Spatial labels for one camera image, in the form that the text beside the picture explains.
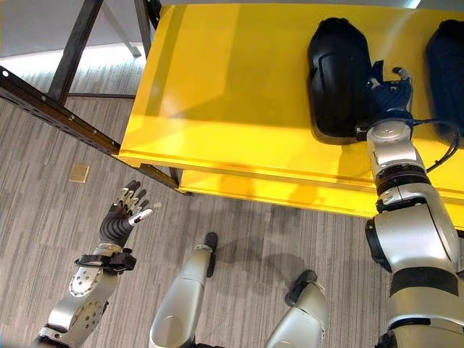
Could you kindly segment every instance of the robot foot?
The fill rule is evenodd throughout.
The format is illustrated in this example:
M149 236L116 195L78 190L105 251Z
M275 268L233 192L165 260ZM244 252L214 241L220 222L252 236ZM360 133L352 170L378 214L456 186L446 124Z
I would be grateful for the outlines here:
M305 270L293 282L289 292L285 295L285 303L290 307L294 307L298 302L299 295L305 290L306 286L313 281L317 281L317 279L318 275L313 270Z
M210 264L208 265L208 271L206 274L207 278L211 278L212 274L215 272L215 266L216 266L216 249L218 248L218 235L214 232L209 232L204 237L203 244L209 246L212 249L212 254L210 257Z

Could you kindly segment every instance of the yellow table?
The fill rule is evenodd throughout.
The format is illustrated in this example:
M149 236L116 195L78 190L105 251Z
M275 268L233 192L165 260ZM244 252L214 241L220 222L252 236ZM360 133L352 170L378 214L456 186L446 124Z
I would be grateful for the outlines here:
M312 134L307 46L319 22L345 17L372 62L406 67L413 114L430 118L424 50L441 21L464 13L314 4L163 7L119 158L184 168L181 188L371 216L375 188L364 143ZM394 76L386 71L386 78ZM414 144L427 165L447 150L429 126ZM464 151L430 174L464 226Z

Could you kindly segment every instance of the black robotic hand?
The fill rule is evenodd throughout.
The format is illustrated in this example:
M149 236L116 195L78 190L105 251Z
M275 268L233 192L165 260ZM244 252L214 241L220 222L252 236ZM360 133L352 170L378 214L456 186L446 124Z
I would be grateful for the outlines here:
M383 81L381 75L371 78L371 93L377 112L383 117L406 117L410 116L411 104L413 101L413 85L411 77L406 69L395 67L395 74L401 78L399 80Z
M149 203L147 199L141 202L146 190L140 190L135 196L140 185L140 182L132 180L122 189L101 223L100 242L113 243L123 248L134 226L153 213L153 209L146 208Z

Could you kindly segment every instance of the gray carpet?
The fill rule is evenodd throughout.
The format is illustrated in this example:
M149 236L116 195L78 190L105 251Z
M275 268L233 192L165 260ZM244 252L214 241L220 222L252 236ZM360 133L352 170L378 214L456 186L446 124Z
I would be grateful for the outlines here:
M139 63L77 74L74 91L134 94ZM43 90L51 74L24 73ZM67 106L121 140L132 101L70 99ZM161 204L133 233L138 258L125 273L85 347L146 347L154 314L192 247L220 237L206 286L197 341L262 347L287 307L287 286L315 270L330 304L323 347L373 347L385 328L389 276L369 255L361 218L196 194L181 196L47 124L0 103L0 330L31 342L67 290L73 260L96 246L109 203L139 179ZM68 181L73 163L91 166L85 184Z

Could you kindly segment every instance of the small tan square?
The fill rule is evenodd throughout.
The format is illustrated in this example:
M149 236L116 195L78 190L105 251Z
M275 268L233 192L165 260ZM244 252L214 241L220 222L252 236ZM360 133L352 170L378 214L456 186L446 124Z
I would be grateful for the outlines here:
M85 183L89 168L90 165L78 165L74 163L71 169L70 181L73 183Z

